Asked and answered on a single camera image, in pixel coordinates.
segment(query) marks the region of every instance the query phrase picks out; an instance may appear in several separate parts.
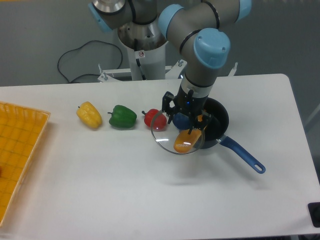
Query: gray wall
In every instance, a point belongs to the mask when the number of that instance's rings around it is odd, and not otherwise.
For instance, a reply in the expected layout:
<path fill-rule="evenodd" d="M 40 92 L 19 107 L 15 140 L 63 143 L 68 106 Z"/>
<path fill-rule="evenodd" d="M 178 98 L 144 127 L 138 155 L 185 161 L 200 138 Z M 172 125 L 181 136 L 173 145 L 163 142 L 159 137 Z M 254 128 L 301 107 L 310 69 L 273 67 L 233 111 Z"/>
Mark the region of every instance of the gray wall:
<path fill-rule="evenodd" d="M 221 76 L 226 76 L 235 62 L 239 63 L 237 75 L 286 74 L 305 122 L 320 103 L 320 0 L 252 1 L 249 17 L 221 29 L 231 41 Z M 0 86 L 64 84 L 66 80 L 57 71 L 57 61 L 64 52 L 90 40 L 121 47 L 115 32 L 100 32 L 88 11 L 89 2 L 0 2 Z M 188 8 L 199 2 L 159 0 L 158 8 L 161 11 L 172 3 Z M 123 52 L 121 67 L 128 68 Z M 167 64 L 178 59 L 178 52 L 168 44 Z M 114 69 L 119 61 L 119 53 L 112 47 L 93 44 L 64 58 L 61 70 L 73 79 L 85 73 L 99 73 L 98 63 L 103 69 Z M 96 78 L 86 77 L 82 81 L 95 82 Z M 320 172 L 320 123 L 307 133 L 307 138 Z"/>

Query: orange basket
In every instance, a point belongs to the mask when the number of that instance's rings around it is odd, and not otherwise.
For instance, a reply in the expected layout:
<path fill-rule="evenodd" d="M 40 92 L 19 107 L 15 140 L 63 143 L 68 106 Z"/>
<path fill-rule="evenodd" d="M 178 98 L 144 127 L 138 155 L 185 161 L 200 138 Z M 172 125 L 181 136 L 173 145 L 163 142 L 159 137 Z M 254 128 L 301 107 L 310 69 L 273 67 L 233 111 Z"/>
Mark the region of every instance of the orange basket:
<path fill-rule="evenodd" d="M 50 112 L 0 101 L 0 227 Z"/>

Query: black frying pan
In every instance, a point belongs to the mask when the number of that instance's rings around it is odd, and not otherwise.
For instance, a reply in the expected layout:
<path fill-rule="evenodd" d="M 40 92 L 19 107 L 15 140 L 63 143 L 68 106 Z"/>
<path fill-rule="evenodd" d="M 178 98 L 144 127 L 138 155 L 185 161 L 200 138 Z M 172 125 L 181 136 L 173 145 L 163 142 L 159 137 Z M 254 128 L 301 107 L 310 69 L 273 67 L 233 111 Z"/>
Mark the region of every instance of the black frying pan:
<path fill-rule="evenodd" d="M 213 115 L 213 118 L 205 129 L 204 144 L 201 148 L 211 148 L 219 143 L 220 145 L 233 150 L 257 173 L 263 174 L 266 171 L 265 166 L 247 152 L 240 144 L 225 135 L 229 126 L 229 115 L 225 107 L 217 100 L 208 97 L 204 104 L 204 109 L 207 113 Z"/>

